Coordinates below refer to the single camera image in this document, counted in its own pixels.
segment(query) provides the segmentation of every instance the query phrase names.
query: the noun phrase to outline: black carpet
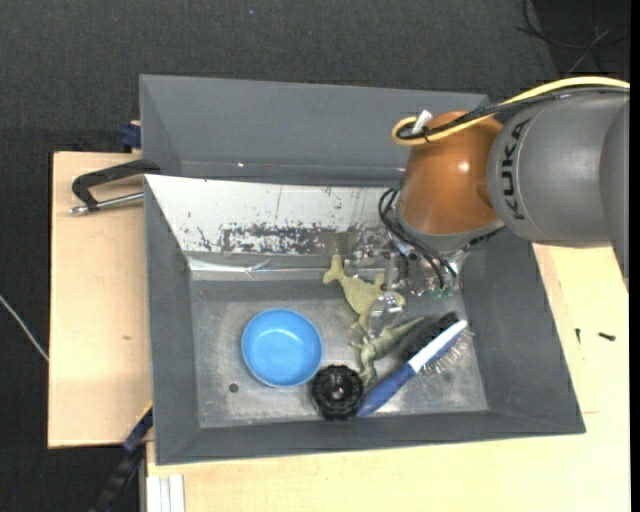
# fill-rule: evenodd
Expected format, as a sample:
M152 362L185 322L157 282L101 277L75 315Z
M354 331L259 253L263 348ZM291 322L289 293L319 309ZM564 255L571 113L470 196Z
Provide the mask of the black carpet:
M544 34L531 33L512 0L3 0L0 294L46 347L50 152L122 151L119 129L139 116L140 73L492 100L566 73L629 79L630 2L535 4ZM115 447L47 450L47 372L0 308L0 511L87 510L117 464ZM135 489L119 509L136 509Z

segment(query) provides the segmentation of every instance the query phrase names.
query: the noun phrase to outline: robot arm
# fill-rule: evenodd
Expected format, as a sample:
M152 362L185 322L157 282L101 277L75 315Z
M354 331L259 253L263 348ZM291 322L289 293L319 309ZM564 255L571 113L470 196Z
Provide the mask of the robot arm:
M487 115L522 103L504 126ZM629 113L629 84L595 77L443 114L418 136L401 135L404 120L393 132L412 146L398 223L440 253L501 226L541 243L611 242L628 286Z

